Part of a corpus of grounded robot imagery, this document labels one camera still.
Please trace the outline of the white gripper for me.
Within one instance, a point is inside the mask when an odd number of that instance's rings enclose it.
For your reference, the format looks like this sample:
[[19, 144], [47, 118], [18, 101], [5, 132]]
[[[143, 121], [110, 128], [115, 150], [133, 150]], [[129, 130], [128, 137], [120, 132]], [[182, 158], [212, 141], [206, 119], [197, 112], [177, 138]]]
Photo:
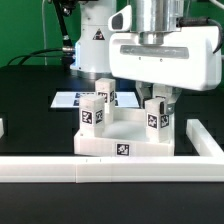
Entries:
[[141, 108], [152, 98], [151, 83], [173, 88], [165, 99], [172, 115], [180, 88], [204, 91], [221, 82], [222, 27], [207, 17], [186, 18], [182, 4], [129, 4], [108, 28], [112, 75], [137, 81]]

